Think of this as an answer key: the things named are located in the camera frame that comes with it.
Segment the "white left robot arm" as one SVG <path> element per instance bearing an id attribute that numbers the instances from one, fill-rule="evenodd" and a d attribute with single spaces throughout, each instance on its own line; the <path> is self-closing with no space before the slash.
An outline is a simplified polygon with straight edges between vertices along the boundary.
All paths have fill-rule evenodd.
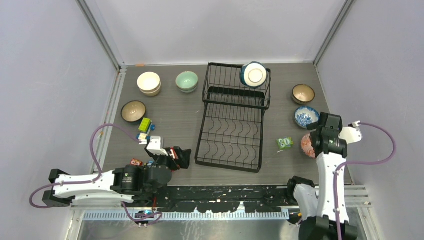
<path id="1" fill-rule="evenodd" d="M 128 164 L 92 175 L 69 175 L 53 169 L 50 186 L 42 195 L 48 208 L 70 205 L 115 205 L 148 207 L 159 192 L 167 188 L 173 172 L 190 167 L 191 149 L 173 147 L 144 148 L 151 161 L 140 165 Z"/>

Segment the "pale green striped bowl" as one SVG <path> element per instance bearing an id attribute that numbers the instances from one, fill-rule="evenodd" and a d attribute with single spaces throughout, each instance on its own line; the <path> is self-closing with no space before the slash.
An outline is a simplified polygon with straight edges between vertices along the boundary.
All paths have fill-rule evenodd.
<path id="1" fill-rule="evenodd" d="M 194 87 L 194 88 L 192 88 L 192 89 L 182 89 L 182 88 L 180 88 L 179 90 L 180 90 L 182 93 L 189 94 L 189 93 L 194 92 L 196 89 L 197 89 L 197 87 Z"/>

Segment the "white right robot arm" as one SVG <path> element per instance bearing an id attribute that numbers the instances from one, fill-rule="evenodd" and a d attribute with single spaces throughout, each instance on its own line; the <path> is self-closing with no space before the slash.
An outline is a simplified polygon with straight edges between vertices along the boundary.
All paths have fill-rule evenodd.
<path id="1" fill-rule="evenodd" d="M 346 209 L 344 174 L 348 145 L 363 139 L 359 123 L 343 126 L 339 115 L 322 112 L 307 125 L 318 166 L 319 183 L 294 176 L 287 183 L 285 198 L 298 205 L 300 240 L 356 240 L 358 229 L 350 224 Z"/>

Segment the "dark blue glazed bowl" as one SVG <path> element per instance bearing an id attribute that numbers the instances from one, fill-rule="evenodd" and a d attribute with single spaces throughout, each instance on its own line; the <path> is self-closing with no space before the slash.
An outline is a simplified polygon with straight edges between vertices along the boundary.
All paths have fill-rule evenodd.
<path id="1" fill-rule="evenodd" d="M 140 121 L 146 114 L 147 108 L 145 104 L 138 100 L 126 103 L 120 112 L 122 119 L 128 123 Z"/>

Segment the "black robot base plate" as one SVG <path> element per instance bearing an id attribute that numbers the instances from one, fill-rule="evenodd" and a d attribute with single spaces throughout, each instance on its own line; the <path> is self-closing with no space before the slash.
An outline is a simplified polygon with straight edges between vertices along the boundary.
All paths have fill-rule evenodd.
<path id="1" fill-rule="evenodd" d="M 156 193 L 134 197 L 128 208 L 152 208 L 165 213 L 277 213 L 298 206 L 287 185 L 168 186 Z"/>

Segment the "black patterned rim bowl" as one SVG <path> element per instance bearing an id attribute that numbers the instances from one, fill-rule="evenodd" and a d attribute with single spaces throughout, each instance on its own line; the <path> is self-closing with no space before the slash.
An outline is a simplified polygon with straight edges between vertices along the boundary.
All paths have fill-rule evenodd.
<path id="1" fill-rule="evenodd" d="M 316 93 L 312 87 L 307 84 L 297 84 L 292 88 L 292 100 L 299 105 L 307 105 L 311 103 Z"/>

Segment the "beige bowl with flower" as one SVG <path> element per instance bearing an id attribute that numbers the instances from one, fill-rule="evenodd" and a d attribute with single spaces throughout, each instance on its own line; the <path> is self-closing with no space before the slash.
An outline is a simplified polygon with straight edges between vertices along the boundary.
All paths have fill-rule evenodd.
<path id="1" fill-rule="evenodd" d="M 136 84 L 141 91 L 150 93 L 160 88 L 161 79 L 157 73 L 149 71 L 142 73 L 138 77 Z"/>

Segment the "teal bowl white base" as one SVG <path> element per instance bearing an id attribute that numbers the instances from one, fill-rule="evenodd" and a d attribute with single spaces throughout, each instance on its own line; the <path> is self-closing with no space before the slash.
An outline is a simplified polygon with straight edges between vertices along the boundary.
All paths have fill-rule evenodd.
<path id="1" fill-rule="evenodd" d="M 253 89 L 261 87 L 266 82 L 267 77 L 267 69 L 257 61 L 242 65 L 239 73 L 240 82 Z"/>

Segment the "light green bowl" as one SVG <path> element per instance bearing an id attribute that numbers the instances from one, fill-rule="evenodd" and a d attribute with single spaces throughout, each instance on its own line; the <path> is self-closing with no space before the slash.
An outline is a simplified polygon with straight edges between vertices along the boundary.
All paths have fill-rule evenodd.
<path id="1" fill-rule="evenodd" d="M 191 90 L 195 88 L 198 81 L 198 75 L 192 71 L 182 72 L 175 79 L 177 87 L 181 90 Z"/>

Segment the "blue white zigzag bowl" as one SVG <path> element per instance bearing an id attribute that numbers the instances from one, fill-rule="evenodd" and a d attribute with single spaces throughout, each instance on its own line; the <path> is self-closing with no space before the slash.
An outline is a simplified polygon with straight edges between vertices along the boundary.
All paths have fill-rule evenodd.
<path id="1" fill-rule="evenodd" d="M 315 150 L 312 146 L 311 134 L 308 133 L 302 137 L 300 141 L 300 147 L 304 154 L 312 159 L 316 158 Z"/>

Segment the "white blue floral bowl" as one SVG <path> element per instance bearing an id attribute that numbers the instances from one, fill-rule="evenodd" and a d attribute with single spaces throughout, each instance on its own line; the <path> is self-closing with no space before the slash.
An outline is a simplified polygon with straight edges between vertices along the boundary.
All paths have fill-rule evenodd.
<path id="1" fill-rule="evenodd" d="M 298 126 L 306 129 L 309 124 L 319 121 L 320 113 L 310 106 L 300 106 L 294 111 L 294 119 Z"/>

